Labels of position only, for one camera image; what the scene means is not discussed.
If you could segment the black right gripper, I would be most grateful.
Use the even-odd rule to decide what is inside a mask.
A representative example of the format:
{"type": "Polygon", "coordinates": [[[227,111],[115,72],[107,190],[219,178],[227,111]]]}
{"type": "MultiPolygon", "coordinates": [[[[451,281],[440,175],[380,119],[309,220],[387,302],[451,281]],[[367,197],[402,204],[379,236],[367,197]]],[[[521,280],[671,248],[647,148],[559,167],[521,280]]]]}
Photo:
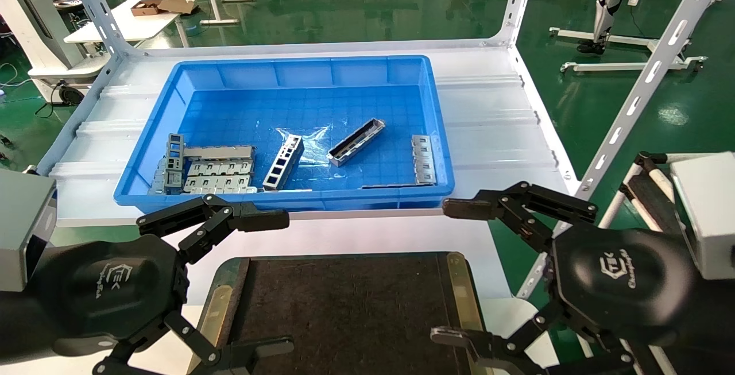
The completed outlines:
{"type": "Polygon", "coordinates": [[[574,362],[541,367],[526,349],[564,318],[570,306],[599,330],[628,341],[669,345],[683,335],[698,268],[688,247],[643,229],[571,228],[553,242],[540,214],[564,223],[593,223],[598,207],[521,181],[504,190],[480,190],[472,199],[445,199],[454,219],[501,221],[538,253],[553,252],[556,289],[567,306],[551,301],[510,338],[449,326],[431,329],[434,343],[466,349],[475,364],[509,374],[622,374],[635,358],[622,346],[574,362]]]}

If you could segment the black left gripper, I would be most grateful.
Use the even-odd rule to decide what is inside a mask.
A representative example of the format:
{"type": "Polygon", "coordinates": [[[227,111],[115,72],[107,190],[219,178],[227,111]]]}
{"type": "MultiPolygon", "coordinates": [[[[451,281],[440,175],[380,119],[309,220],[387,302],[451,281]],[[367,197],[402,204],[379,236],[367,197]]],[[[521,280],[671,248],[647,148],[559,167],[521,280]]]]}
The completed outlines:
{"type": "Polygon", "coordinates": [[[134,241],[48,249],[35,273],[35,296],[44,328],[51,331],[44,341],[64,357],[115,346],[95,365],[95,374],[155,374],[129,360],[170,330],[199,357],[192,374],[252,374],[261,358],[293,351],[291,336],[215,348],[180,313],[186,264],[199,262],[234,231],[281,230],[289,224],[285,210],[260,210],[252,202],[207,194],[138,218],[144,236],[134,241]],[[195,230],[179,242],[178,252],[160,239],[189,227],[195,230]]]}

